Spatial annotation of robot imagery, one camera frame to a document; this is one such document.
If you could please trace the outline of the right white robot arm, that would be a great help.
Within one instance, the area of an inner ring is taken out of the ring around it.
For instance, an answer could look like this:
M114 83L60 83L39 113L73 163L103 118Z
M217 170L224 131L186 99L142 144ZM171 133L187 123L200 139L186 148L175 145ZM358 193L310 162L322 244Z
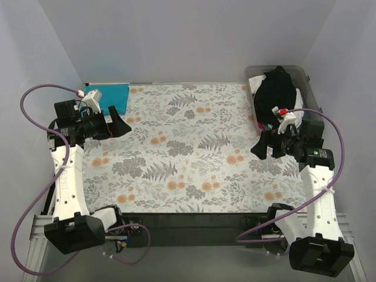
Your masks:
M288 243L294 270L337 277L354 257L354 247L344 241L334 204L334 155L323 148L322 122L304 120L299 129L287 125L285 132L264 130L251 149L259 159L292 156L299 164L306 200L307 223L302 224L292 206L274 203L268 208L266 227L282 232Z

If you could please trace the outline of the black t shirt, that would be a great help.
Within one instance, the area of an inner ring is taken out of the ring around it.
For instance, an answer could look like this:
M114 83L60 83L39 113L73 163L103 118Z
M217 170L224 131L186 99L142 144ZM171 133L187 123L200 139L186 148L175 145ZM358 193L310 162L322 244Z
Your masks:
M256 118L261 123L279 127L280 122L272 109L294 109L297 91L289 73L282 66L264 72L265 79L254 97Z

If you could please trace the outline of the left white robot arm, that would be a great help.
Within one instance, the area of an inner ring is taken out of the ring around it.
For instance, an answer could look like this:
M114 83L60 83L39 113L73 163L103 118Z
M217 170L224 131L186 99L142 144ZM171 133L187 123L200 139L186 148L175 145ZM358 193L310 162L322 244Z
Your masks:
M55 166L55 208L52 222L45 225L45 237L62 253L70 254L103 245L106 232L118 235L125 221L117 205L91 213L83 191L83 157L86 139L106 140L131 132L114 106L109 106L111 121L102 111L82 115L76 102L54 105L55 124L48 130L49 149Z

